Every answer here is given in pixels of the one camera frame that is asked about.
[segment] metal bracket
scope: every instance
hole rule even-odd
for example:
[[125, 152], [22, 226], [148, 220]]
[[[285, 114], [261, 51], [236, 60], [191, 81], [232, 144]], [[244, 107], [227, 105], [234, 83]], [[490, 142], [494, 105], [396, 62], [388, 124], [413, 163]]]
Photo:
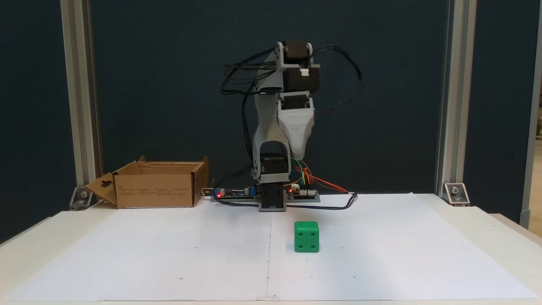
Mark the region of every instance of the metal bracket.
[[98, 202], [98, 197], [85, 187], [76, 187], [73, 190], [72, 200], [69, 209], [81, 210], [91, 207]]
[[464, 183], [444, 183], [444, 199], [454, 207], [470, 206], [469, 195]]

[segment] black cable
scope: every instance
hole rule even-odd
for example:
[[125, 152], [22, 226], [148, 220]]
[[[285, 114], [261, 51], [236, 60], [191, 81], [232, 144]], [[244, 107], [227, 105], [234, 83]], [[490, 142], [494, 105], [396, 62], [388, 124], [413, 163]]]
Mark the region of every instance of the black cable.
[[297, 207], [297, 208], [310, 208], [310, 209], [329, 209], [333, 211], [339, 211], [342, 209], [347, 209], [352, 206], [356, 198], [358, 197], [358, 193], [353, 193], [350, 199], [348, 199], [348, 202], [344, 207], [326, 207], [326, 206], [298, 206], [298, 205], [286, 205], [287, 207]]
[[[242, 60], [241, 62], [239, 63], [248, 63], [250, 61], [253, 61], [257, 58], [260, 58], [266, 54], [269, 54], [270, 52], [274, 51], [275, 50], [275, 47], [272, 47], [272, 48], [269, 48], [265, 51], [262, 51], [262, 52], [259, 52], [258, 54], [254, 54], [252, 55], [251, 57], [245, 59], [245, 60]], [[230, 70], [230, 72], [228, 73], [228, 75], [226, 75], [226, 78], [224, 79], [224, 81], [222, 82], [222, 85], [220, 86], [220, 92], [223, 94], [223, 95], [230, 95], [230, 94], [246, 94], [245, 92], [241, 91], [241, 90], [237, 90], [237, 89], [225, 89], [225, 86], [227, 83], [229, 83], [230, 81], [230, 78], [233, 76], [233, 74], [238, 70], [239, 68], [238, 67], [235, 67], [235, 68], [232, 68]]]
[[[250, 84], [250, 87], [248, 87], [248, 90], [246, 93], [250, 93], [254, 86], [256, 85], [256, 82], [253, 81], [252, 84]], [[245, 112], [245, 106], [247, 104], [249, 94], [245, 94], [243, 97], [243, 102], [241, 103], [241, 123], [243, 124], [243, 135], [244, 135], [244, 145], [247, 149], [248, 157], [250, 158], [250, 164], [254, 164], [254, 158], [252, 156], [252, 139], [250, 138], [250, 132], [248, 130], [248, 123], [247, 123], [247, 114]]]
[[359, 69], [356, 62], [348, 55], [348, 53], [343, 48], [341, 48], [341, 47], [339, 47], [337, 45], [326, 45], [326, 46], [319, 47], [318, 49], [314, 50], [309, 57], [304, 59], [302, 65], [305, 66], [305, 67], [308, 66], [308, 64], [310, 63], [310, 60], [311, 60], [312, 57], [314, 57], [315, 55], [317, 55], [319, 53], [323, 53], [323, 52], [326, 52], [326, 51], [329, 51], [329, 50], [335, 51], [335, 52], [339, 53], [340, 55], [342, 55], [344, 58], [346, 58], [346, 60], [356, 70], [356, 74], [358, 75], [358, 80], [362, 81], [362, 79], [363, 79], [362, 72]]
[[228, 176], [228, 177], [222, 179], [221, 181], [219, 181], [218, 183], [216, 183], [215, 188], [212, 190], [212, 196], [214, 197], [214, 199], [217, 202], [219, 202], [219, 203], [221, 203], [223, 205], [227, 205], [227, 206], [233, 206], [233, 207], [258, 207], [257, 204], [238, 204], [236, 202], [226, 202], [224, 200], [219, 199], [216, 196], [216, 193], [217, 193], [216, 190], [219, 188], [219, 186], [222, 183], [224, 183], [224, 182], [226, 182], [226, 181], [228, 181], [228, 180], [230, 180], [232, 178], [239, 177], [239, 176], [242, 176], [244, 174], [247, 174], [247, 173], [250, 172], [250, 170], [252, 170], [252, 164], [249, 164], [249, 165], [245, 166], [243, 169], [236, 171], [235, 173], [231, 174], [230, 176]]

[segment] green die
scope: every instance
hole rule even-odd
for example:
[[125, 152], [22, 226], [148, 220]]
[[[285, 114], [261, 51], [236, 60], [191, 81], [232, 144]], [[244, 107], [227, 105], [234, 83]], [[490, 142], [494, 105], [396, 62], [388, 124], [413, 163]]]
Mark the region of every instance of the green die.
[[320, 250], [320, 230], [316, 221], [296, 221], [294, 234], [296, 252], [318, 252]]

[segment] table surface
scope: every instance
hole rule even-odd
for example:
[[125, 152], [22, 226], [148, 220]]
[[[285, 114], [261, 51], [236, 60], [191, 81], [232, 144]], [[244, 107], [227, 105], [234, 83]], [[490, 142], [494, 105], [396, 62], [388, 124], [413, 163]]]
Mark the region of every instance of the table surface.
[[[485, 213], [477, 207], [451, 207], [432, 194], [417, 194], [445, 221], [456, 227], [467, 239], [490, 255], [510, 274], [542, 296], [542, 242], [506, 218]], [[3, 296], [41, 270], [60, 253], [72, 246], [82, 236], [96, 228], [114, 213], [109, 204], [98, 204], [86, 211], [66, 211], [35, 226], [24, 234], [0, 247], [0, 304], [56, 304], [57, 302], [6, 301]], [[157, 302], [106, 301], [105, 304], [147, 305]], [[238, 304], [240, 302], [191, 302], [161, 301], [160, 304]], [[253, 301], [269, 304], [269, 301]], [[281, 302], [285, 304], [300, 302]], [[337, 301], [304, 302], [336, 304]], [[542, 304], [542, 298], [516, 300], [450, 300], [450, 301], [340, 301], [341, 304]], [[62, 302], [64, 305], [89, 304], [89, 302]]]

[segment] open cardboard box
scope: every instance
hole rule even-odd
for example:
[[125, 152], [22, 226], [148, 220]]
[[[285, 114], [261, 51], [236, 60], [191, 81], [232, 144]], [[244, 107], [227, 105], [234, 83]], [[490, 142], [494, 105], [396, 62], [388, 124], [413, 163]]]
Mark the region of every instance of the open cardboard box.
[[85, 187], [117, 208], [193, 207], [209, 184], [209, 161], [148, 162], [141, 156]]

